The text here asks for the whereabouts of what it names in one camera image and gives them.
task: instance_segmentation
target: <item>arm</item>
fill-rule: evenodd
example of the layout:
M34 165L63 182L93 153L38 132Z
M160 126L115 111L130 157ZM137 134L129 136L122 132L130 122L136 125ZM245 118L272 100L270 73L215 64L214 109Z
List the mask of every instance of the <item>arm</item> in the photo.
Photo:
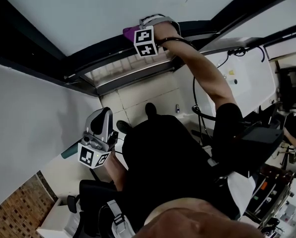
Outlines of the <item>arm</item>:
M127 170L117 159L115 150L111 152L107 160L104 162L104 167L111 179L114 181L117 191L122 191L126 179Z
M289 142L296 147L296 138L294 138L288 130L284 127L284 136L289 140Z
M169 22L155 25L154 34L157 40L167 37L181 38ZM162 46L179 56L188 65L200 86L215 103L216 109L225 103L236 104L227 81L216 66L205 58L204 55L188 44L179 41L168 41Z

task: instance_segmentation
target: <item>buckle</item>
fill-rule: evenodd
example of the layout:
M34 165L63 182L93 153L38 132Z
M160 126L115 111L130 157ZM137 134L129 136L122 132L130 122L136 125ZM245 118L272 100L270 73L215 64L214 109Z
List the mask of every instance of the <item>buckle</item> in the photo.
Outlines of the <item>buckle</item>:
M124 214L120 213L114 218L114 223L116 226L118 226L120 223L123 223L125 221Z

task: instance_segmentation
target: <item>shoe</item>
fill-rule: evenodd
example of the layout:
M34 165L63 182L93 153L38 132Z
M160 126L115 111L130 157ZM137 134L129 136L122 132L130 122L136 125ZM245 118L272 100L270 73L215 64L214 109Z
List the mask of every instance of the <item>shoe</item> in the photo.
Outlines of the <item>shoe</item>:
M126 135L133 129L128 123L122 120L118 120L116 126L121 133Z
M157 109L155 105L150 102L146 104L145 111L148 116L148 119L151 119L157 115Z

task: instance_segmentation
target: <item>metal frame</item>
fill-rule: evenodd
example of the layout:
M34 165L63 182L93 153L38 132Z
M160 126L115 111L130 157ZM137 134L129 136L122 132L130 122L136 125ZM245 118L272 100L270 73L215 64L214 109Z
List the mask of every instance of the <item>metal frame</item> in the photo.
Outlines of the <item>metal frame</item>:
M183 37L193 40L193 45L201 49L282 1L284 0L233 0L210 21L180 22L181 33ZM84 76L96 68L135 53L133 44L120 35L66 57L7 0L0 0L0 64L2 65L89 95L101 96L184 64L179 58L174 58L100 86L95 86Z

